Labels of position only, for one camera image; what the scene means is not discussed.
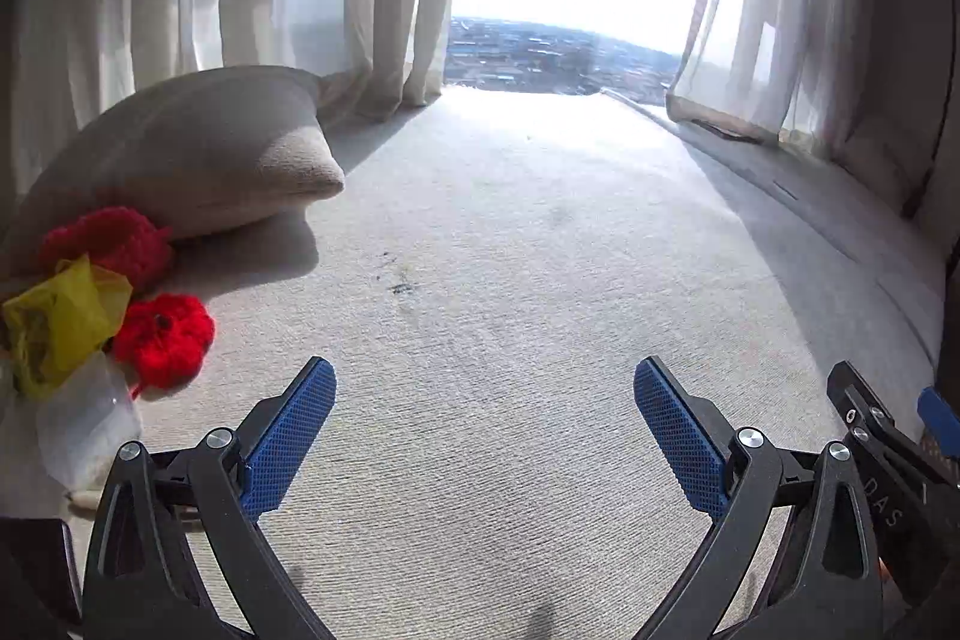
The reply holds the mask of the clear plastic bag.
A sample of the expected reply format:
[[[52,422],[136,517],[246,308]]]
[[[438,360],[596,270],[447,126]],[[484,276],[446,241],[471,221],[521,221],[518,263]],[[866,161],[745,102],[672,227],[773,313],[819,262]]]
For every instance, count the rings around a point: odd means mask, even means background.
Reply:
[[[14,388],[2,365],[2,513],[53,516],[103,484],[117,448],[142,435],[124,367],[94,353],[44,399]]]

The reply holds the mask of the red knitted flower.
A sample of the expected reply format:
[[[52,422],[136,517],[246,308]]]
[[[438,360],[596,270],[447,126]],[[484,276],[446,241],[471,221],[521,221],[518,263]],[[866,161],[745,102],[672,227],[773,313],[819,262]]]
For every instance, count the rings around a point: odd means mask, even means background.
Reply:
[[[44,268],[82,257],[124,276],[133,292],[142,294],[158,284],[171,266],[169,230],[156,227],[137,209],[108,206],[52,229],[39,247]]]
[[[110,352],[135,375],[133,398],[169,392],[199,375],[215,339],[215,322],[199,298],[160,294],[132,302]]]

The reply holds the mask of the yellow plastic wrapper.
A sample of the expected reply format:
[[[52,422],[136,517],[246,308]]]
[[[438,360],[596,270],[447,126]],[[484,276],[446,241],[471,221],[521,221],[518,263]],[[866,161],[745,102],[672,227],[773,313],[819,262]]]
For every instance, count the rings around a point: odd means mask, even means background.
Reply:
[[[121,330],[132,298],[125,276],[86,255],[2,305],[21,392],[44,399]]]

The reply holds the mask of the right sheer curtain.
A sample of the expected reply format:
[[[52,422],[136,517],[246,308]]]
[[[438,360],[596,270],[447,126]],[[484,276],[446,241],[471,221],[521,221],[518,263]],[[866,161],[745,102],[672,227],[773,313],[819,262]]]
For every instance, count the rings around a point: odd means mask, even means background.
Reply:
[[[958,0],[697,0],[675,122],[833,161],[907,220],[958,97]]]

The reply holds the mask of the beige throw pillow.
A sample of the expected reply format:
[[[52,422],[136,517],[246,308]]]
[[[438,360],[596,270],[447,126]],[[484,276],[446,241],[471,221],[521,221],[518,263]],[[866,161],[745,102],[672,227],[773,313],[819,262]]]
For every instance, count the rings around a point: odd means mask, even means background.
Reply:
[[[335,197],[345,174],[320,104],[317,76],[274,65],[184,74],[127,97],[26,193],[3,236],[3,278],[36,275],[44,236],[105,206],[135,209],[177,241]]]

